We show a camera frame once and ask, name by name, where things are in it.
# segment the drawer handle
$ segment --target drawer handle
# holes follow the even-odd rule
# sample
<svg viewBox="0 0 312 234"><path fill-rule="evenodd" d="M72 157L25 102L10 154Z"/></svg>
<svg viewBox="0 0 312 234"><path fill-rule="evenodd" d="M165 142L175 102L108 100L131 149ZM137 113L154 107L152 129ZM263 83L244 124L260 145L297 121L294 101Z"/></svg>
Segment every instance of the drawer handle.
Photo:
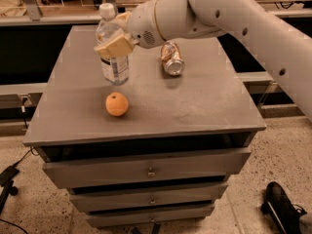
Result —
<svg viewBox="0 0 312 234"><path fill-rule="evenodd" d="M156 173L153 171L152 168L149 168L149 171L148 171L148 173L146 174L146 176L149 177L149 178L153 178L153 177L156 176Z"/></svg>
<svg viewBox="0 0 312 234"><path fill-rule="evenodd" d="M149 205L156 205L156 204L157 204L157 201L155 201L155 198L151 197L149 201Z"/></svg>
<svg viewBox="0 0 312 234"><path fill-rule="evenodd" d="M150 222L155 222L154 215L152 215L152 216L149 218L149 221L150 221Z"/></svg>

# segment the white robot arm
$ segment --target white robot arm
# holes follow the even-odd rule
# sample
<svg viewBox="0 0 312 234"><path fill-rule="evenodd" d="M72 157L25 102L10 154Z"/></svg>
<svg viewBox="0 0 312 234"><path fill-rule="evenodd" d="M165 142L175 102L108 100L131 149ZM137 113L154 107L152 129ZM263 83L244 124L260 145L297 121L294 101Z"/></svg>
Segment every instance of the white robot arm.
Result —
<svg viewBox="0 0 312 234"><path fill-rule="evenodd" d="M137 6L127 27L143 48L233 35L312 121L312 40L254 0L152 0Z"/></svg>

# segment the gray cabinet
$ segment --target gray cabinet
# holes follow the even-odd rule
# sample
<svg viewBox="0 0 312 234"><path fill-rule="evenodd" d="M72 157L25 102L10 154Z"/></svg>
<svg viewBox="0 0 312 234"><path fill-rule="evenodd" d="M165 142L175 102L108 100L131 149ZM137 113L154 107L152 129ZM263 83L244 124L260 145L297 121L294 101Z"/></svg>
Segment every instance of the gray cabinet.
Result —
<svg viewBox="0 0 312 234"><path fill-rule="evenodd" d="M265 124L216 39L176 39L186 68L168 77L160 48L137 47L130 80L105 83L95 25L74 26L24 144L93 227L205 217ZM112 92L130 102L116 118Z"/></svg>

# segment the speckled floor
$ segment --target speckled floor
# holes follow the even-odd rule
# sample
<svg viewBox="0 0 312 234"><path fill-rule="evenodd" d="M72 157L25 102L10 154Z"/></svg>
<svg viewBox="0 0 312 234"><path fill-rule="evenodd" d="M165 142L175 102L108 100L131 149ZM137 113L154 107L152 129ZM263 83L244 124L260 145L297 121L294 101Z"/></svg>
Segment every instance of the speckled floor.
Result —
<svg viewBox="0 0 312 234"><path fill-rule="evenodd" d="M259 207L268 182L280 182L293 203L312 212L312 124L304 116L265 119L267 129L257 133L252 155L215 203L211 216L161 223L160 234L277 233L276 227ZM0 171L15 163L28 148L22 144L22 123L0 123ZM28 155L18 166L15 177L19 194L10 196L0 218L9 220L31 233L151 233L152 224L91 228L69 203L68 192L58 190L41 170L40 157ZM0 233L22 233L0 222Z"/></svg>

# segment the orange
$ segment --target orange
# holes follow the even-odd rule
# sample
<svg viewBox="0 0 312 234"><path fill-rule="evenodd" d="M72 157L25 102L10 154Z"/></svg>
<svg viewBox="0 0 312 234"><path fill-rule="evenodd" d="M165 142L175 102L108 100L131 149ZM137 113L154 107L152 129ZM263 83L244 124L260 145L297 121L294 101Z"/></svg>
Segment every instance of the orange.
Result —
<svg viewBox="0 0 312 234"><path fill-rule="evenodd" d="M129 103L124 95L114 92L106 98L105 106L110 115L121 116L128 111Z"/></svg>

